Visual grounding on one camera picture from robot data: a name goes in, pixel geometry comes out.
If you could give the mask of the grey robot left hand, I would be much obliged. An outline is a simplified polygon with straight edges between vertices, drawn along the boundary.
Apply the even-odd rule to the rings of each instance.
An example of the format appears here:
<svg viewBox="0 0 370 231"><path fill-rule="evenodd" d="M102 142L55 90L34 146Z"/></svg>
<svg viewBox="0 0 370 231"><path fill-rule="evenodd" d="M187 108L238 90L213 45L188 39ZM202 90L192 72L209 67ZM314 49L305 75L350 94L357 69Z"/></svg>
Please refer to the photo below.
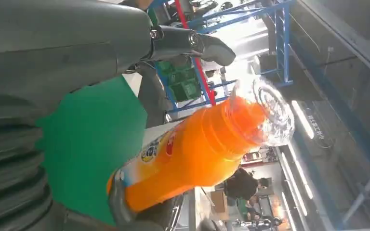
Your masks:
<svg viewBox="0 0 370 231"><path fill-rule="evenodd" d="M139 62L178 55L222 66L235 53L220 39L155 26L146 3L0 0L0 231L108 230L53 201L35 121L69 93Z"/></svg>

